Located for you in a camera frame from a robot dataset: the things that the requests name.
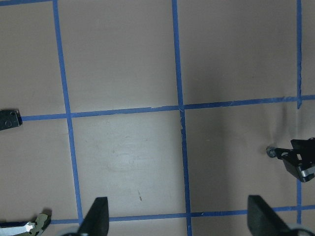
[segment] metal part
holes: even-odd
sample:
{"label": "metal part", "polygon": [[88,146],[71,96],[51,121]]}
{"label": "metal part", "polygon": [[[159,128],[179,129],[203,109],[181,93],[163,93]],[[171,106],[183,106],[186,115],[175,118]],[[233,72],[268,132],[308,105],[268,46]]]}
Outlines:
{"label": "metal part", "polygon": [[106,236],[109,229],[107,197],[96,198],[77,233],[64,236]]}
{"label": "metal part", "polygon": [[0,228],[0,236],[13,236],[22,233],[29,233],[31,229],[35,228],[35,223],[28,222],[23,226]]}
{"label": "metal part", "polygon": [[50,221],[50,215],[39,214],[34,222],[27,222],[22,226],[0,228],[0,236],[40,236]]}
{"label": "metal part", "polygon": [[269,157],[282,160],[288,172],[301,182],[315,177],[315,139],[291,140],[293,149],[267,147]]}
{"label": "metal part", "polygon": [[291,229],[259,195],[249,195],[247,225],[252,236],[315,236],[301,228]]}
{"label": "metal part", "polygon": [[18,127],[22,123],[18,110],[0,110],[0,130]]}

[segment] gray floor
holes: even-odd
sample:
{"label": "gray floor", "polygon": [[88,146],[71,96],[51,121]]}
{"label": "gray floor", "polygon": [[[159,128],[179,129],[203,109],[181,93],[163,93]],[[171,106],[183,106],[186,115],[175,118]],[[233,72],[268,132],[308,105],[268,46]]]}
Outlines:
{"label": "gray floor", "polygon": [[249,236],[259,194],[296,223],[299,185],[265,148],[315,136],[314,1],[299,110],[296,0],[31,1],[0,1],[0,109],[24,121],[0,132],[1,221],[51,208],[44,235],[62,235],[107,196],[110,236]]}

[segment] mechanical part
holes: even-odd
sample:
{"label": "mechanical part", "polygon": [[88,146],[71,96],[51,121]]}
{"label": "mechanical part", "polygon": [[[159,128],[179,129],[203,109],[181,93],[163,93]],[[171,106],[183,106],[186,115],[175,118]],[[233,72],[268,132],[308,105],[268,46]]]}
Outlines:
{"label": "mechanical part", "polygon": [[77,233],[64,236],[106,236],[109,229],[107,197],[96,198]]}
{"label": "mechanical part", "polygon": [[0,236],[40,236],[49,225],[50,220],[51,216],[39,214],[35,222],[27,222],[23,226],[0,228]]}
{"label": "mechanical part", "polygon": [[18,110],[0,110],[0,130],[18,127],[22,123]]}
{"label": "mechanical part", "polygon": [[0,236],[13,236],[22,233],[29,233],[31,229],[35,228],[35,223],[28,222],[23,226],[0,228]]}
{"label": "mechanical part", "polygon": [[315,177],[315,138],[293,139],[291,144],[293,149],[268,147],[266,152],[282,160],[286,170],[301,182],[310,181]]}
{"label": "mechanical part", "polygon": [[249,195],[247,226],[252,236],[315,236],[303,229],[291,229],[259,195]]}

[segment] black object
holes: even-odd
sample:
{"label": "black object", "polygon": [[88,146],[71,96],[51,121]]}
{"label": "black object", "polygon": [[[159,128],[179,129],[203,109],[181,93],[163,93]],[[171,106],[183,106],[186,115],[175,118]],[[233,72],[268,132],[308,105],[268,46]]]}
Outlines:
{"label": "black object", "polygon": [[267,154],[282,160],[286,170],[301,182],[310,181],[315,177],[315,138],[293,139],[291,144],[293,149],[268,147]]}
{"label": "black object", "polygon": [[22,118],[18,110],[0,110],[0,130],[18,127]]}
{"label": "black object", "polygon": [[247,226],[252,236],[315,236],[305,229],[290,229],[259,195],[249,195]]}
{"label": "black object", "polygon": [[96,198],[77,233],[64,236],[106,236],[109,229],[107,197]]}

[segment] vertical blue tape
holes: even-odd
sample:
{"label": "vertical blue tape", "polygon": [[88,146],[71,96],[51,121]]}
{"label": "vertical blue tape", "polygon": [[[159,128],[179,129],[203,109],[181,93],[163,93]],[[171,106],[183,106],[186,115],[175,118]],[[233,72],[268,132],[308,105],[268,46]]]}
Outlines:
{"label": "vertical blue tape", "polygon": [[297,43],[297,109],[302,105],[302,3],[296,0],[296,43]]}
{"label": "vertical blue tape", "polygon": [[296,206],[297,206],[297,217],[296,223],[302,224],[302,184],[300,180],[296,180]]}
{"label": "vertical blue tape", "polygon": [[173,11],[173,31],[174,31],[174,48],[175,48],[175,65],[176,65],[176,80],[177,80],[177,97],[178,106],[181,116],[182,125],[182,152],[183,152],[183,167],[184,167],[184,182],[185,182],[185,203],[186,203],[186,217],[187,221],[187,235],[192,236],[191,229],[191,211],[190,211],[190,193],[189,193],[189,173],[188,173],[188,156],[187,156],[187,142],[186,142],[186,118],[185,107],[183,99],[183,85],[181,74],[181,58],[180,58],[180,46],[179,46],[179,29],[178,29],[178,11],[177,0],[172,0]]}
{"label": "vertical blue tape", "polygon": [[54,21],[55,21],[55,31],[56,31],[56,41],[57,41],[57,49],[58,49],[58,57],[59,57],[59,66],[60,66],[61,80],[62,80],[62,86],[63,86],[63,99],[64,99],[65,113],[66,113],[66,118],[67,118],[67,123],[68,123],[69,143],[70,143],[71,163],[72,163],[72,171],[73,171],[73,179],[74,179],[75,198],[76,198],[76,203],[77,203],[78,219],[79,219],[79,223],[81,223],[83,221],[83,214],[82,214],[82,206],[81,206],[78,168],[77,168],[77,161],[76,161],[76,155],[75,155],[70,101],[69,101],[68,87],[67,87],[67,81],[66,81],[66,75],[65,75],[64,59],[63,59],[63,46],[62,46],[60,23],[59,23],[58,0],[53,0],[53,11],[54,11]]}

